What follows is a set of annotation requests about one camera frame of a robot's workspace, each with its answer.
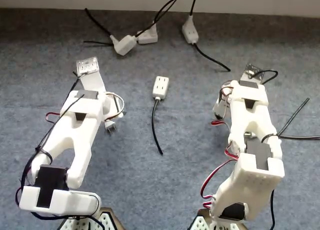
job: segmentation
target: white wall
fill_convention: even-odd
[[[168,0],[0,0],[2,8],[57,8],[157,11]],[[188,11],[179,0],[172,11]],[[320,17],[320,0],[197,0],[196,12]]]

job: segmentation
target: white power strip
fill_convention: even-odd
[[[156,99],[159,98],[163,100],[167,95],[168,85],[169,85],[168,77],[157,76],[154,81],[152,96]]]

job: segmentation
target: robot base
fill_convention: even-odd
[[[98,219],[105,227],[105,230],[125,230],[121,222],[117,219],[114,212],[109,207],[100,209],[100,217]],[[83,219],[66,219],[57,230],[101,230],[101,226],[89,218]]]
[[[213,225],[208,209],[200,209],[188,230],[248,230],[242,223],[225,223],[224,226]]]

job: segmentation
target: electrical outlet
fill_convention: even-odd
[[[159,97],[160,99],[164,99],[167,95],[169,85],[169,78],[163,76],[157,76],[154,82],[152,96],[154,98]]]
[[[185,24],[182,26],[182,33],[188,44],[195,44],[198,42],[199,35],[195,28],[192,16],[189,16]]]

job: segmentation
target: white plug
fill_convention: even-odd
[[[126,55],[133,47],[137,44],[137,39],[134,36],[127,35],[118,41],[113,35],[110,36],[110,39],[113,42],[114,50],[119,55]]]
[[[168,91],[169,78],[163,76],[157,76],[154,82],[152,96],[156,100],[163,100]]]
[[[182,26],[182,33],[188,44],[195,44],[198,42],[199,35],[194,25],[193,16],[189,16]]]
[[[154,24],[150,29],[143,32],[141,35],[138,36],[138,43],[139,44],[151,44],[158,42],[158,32],[157,26]]]

